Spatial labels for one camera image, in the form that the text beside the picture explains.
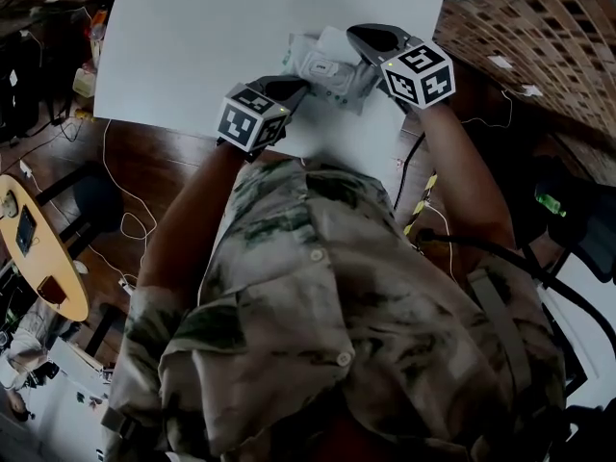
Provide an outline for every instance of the white paper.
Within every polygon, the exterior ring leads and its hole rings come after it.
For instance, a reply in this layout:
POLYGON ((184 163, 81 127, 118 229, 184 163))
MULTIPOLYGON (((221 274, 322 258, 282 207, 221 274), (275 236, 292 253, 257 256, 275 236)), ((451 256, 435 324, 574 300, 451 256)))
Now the white paper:
POLYGON ((505 57, 502 57, 501 55, 494 55, 494 56, 488 57, 488 60, 493 62, 494 65, 499 66, 500 68, 504 68, 506 70, 513 68, 513 65, 510 64, 507 61, 507 59, 505 57))
MULTIPOLYGON (((223 96, 282 71, 289 34, 332 25, 397 25, 431 39, 443 0, 115 0, 94 113, 215 136, 223 96)), ((275 150, 380 177, 394 163, 403 114, 375 91, 362 116, 307 98, 275 150)))

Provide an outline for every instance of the black tube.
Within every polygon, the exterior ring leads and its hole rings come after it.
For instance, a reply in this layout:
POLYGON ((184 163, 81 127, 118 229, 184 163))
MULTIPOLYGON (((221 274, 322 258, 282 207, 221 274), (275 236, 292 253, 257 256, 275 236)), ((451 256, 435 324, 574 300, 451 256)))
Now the black tube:
POLYGON ((565 283, 556 279, 553 275, 545 272, 541 268, 528 263, 528 261, 519 255, 516 255, 512 251, 509 251, 499 244, 486 242, 479 238, 472 238, 467 236, 445 236, 437 235, 431 229, 424 229, 418 234, 418 240, 429 242, 446 242, 462 244, 464 246, 474 246, 475 248, 482 249, 489 253, 496 255, 497 257, 506 260, 510 264, 516 266, 519 269, 529 273, 532 277, 541 280, 544 284, 554 289, 557 293, 574 303, 578 308, 586 312, 590 317, 599 325, 603 333, 607 336, 607 339, 611 343, 614 350, 614 357, 616 357, 616 333, 607 319, 599 313, 599 310, 591 305, 586 299, 580 295, 577 291, 571 289, 565 283))
POLYGON ((400 186, 398 188, 398 196, 396 197, 396 202, 394 203, 394 211, 398 209, 400 199, 402 198, 402 191, 404 190, 404 185, 406 184, 406 171, 408 171, 408 165, 410 164, 411 159, 413 159, 413 156, 417 152, 417 149, 419 149, 420 145, 422 145, 424 139, 425 132, 422 133, 420 137, 415 141, 415 144, 411 148, 411 151, 408 153, 408 156, 406 156, 406 160, 404 161, 404 166, 402 168, 402 179, 400 180, 400 186))

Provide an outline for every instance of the person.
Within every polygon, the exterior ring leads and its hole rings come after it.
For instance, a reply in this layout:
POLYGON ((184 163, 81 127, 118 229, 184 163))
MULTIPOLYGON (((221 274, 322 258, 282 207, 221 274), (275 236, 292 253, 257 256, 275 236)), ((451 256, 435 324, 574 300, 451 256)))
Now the person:
POLYGON ((38 298, 19 321, 11 345, 0 354, 0 386, 13 417, 21 423, 34 415, 19 391, 30 373, 47 363, 47 348, 65 325, 66 321, 38 298))
MULTIPOLYGON (((499 187, 453 111, 419 116, 452 233, 513 247, 499 187)), ((522 338, 532 381, 518 393, 498 327, 413 249, 377 180, 243 164, 219 146, 148 245, 106 460, 506 460, 528 413, 564 408, 562 358, 527 274, 458 248, 522 338)))

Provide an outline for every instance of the black chair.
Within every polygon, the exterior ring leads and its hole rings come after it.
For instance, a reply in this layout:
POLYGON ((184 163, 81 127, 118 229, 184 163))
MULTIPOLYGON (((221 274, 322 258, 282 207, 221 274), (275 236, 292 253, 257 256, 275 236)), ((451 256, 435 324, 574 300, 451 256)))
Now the black chair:
POLYGON ((527 245, 547 228, 550 238, 575 254, 597 279, 603 283, 613 280, 616 188, 577 178, 559 158, 548 156, 533 159, 527 173, 530 183, 525 184, 526 203, 521 208, 526 217, 524 221, 512 217, 518 247, 526 257, 527 245))
POLYGON ((45 205, 70 187, 73 187, 80 215, 60 233, 60 239, 66 243, 87 226, 68 247, 70 258, 75 259, 99 234, 119 229, 124 202, 107 170, 97 163, 87 163, 54 183, 37 195, 37 202, 45 205))

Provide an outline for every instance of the white cable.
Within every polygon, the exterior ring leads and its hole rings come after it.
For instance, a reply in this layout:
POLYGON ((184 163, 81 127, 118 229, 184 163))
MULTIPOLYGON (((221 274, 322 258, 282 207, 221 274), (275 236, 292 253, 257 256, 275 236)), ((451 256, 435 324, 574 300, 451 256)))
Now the white cable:
POLYGON ((109 122, 107 123, 107 126, 105 127, 105 132, 103 132, 103 166, 105 167, 105 169, 107 169, 107 172, 109 173, 109 177, 112 179, 112 181, 115 183, 115 185, 122 190, 124 193, 126 193, 127 195, 132 196, 133 198, 135 198, 136 200, 138 200, 139 202, 141 202, 141 204, 143 205, 143 208, 145 209, 145 211, 147 212, 147 214, 152 218, 152 221, 154 222, 154 226, 152 227, 152 229, 150 229, 149 231, 146 230, 145 225, 140 221, 140 219, 135 216, 134 214, 127 212, 122 216, 122 221, 120 223, 120 231, 122 232, 122 234, 127 237, 130 238, 132 240, 143 240, 143 255, 141 256, 140 259, 140 265, 143 264, 143 257, 145 257, 145 251, 147 250, 147 237, 149 235, 152 234, 152 231, 154 231, 157 227, 158 227, 158 222, 156 220, 156 218, 154 218, 154 215, 152 214, 152 212, 149 210, 149 208, 147 207, 147 205, 145 204, 145 202, 137 197, 136 195, 133 195, 132 193, 128 192, 127 190, 124 190, 115 180, 114 176, 112 175, 111 171, 109 170, 109 167, 107 166, 107 132, 109 131, 109 127, 112 124, 112 121, 109 120, 109 122), (132 236, 132 235, 128 235, 124 229, 123 229, 123 224, 124 224, 124 220, 126 219, 126 216, 132 216, 143 228, 143 236, 142 237, 138 237, 138 236, 132 236))
POLYGON ((32 31, 26 29, 25 33, 29 34, 30 38, 32 38, 34 41, 38 43, 38 48, 40 49, 40 52, 38 53, 38 68, 41 68, 42 67, 42 44, 40 44, 40 41, 37 39, 37 37, 32 34, 32 31))
POLYGON ((88 16, 88 18, 90 19, 90 24, 92 23, 92 16, 90 15, 90 13, 88 12, 88 9, 86 9, 86 7, 80 7, 79 9, 76 9, 75 12, 77 11, 84 11, 86 13, 86 15, 88 16))
MULTIPOLYGON (((32 177, 32 181, 35 183, 35 187, 37 187, 37 190, 39 192, 42 192, 42 190, 39 187, 39 183, 37 183, 37 178, 35 178, 34 173, 31 174, 32 177)), ((68 222, 70 224, 70 219, 66 216, 66 214, 64 212, 62 212, 58 206, 54 203, 53 200, 50 200, 49 203, 51 203, 52 207, 54 209, 56 209, 56 211, 58 211, 58 213, 66 220, 66 222, 68 222)), ((120 274, 120 276, 122 277, 122 279, 128 283, 128 281, 126 280, 126 277, 132 277, 133 279, 135 279, 135 281, 137 281, 137 277, 135 277, 132 273, 125 273, 122 272, 120 269, 118 269, 117 267, 113 266, 112 264, 109 263, 109 260, 107 260, 105 258, 105 255, 103 255, 102 253, 96 251, 91 244, 88 245, 88 248, 90 250, 92 250, 96 255, 98 255, 100 258, 103 259, 103 261, 105 262, 105 264, 107 264, 109 266, 110 269, 115 270, 117 273, 120 274)))
POLYGON ((471 121, 480 121, 481 123, 483 123, 484 125, 490 128, 509 128, 511 126, 511 120, 513 119, 513 101, 507 94, 504 93, 504 90, 502 90, 500 93, 509 100, 509 103, 511 103, 511 108, 509 109, 509 122, 506 125, 488 125, 488 123, 486 123, 485 120, 481 118, 471 118, 471 119, 467 119, 464 121, 460 121, 460 123, 464 124, 464 123, 469 123, 471 121))
MULTIPOLYGON (((443 216, 443 214, 441 214, 438 209, 432 207, 428 201, 426 201, 424 205, 425 207, 434 211, 441 217, 441 219, 445 223, 445 230, 447 231, 447 236, 451 236, 451 233, 449 232, 449 225, 447 224, 447 219, 445 218, 445 216, 443 216)), ((451 279, 453 279, 453 282, 455 282, 459 286, 458 281, 455 280, 455 277, 453 276, 453 245, 451 244, 451 242, 449 242, 449 274, 451 275, 451 279)))

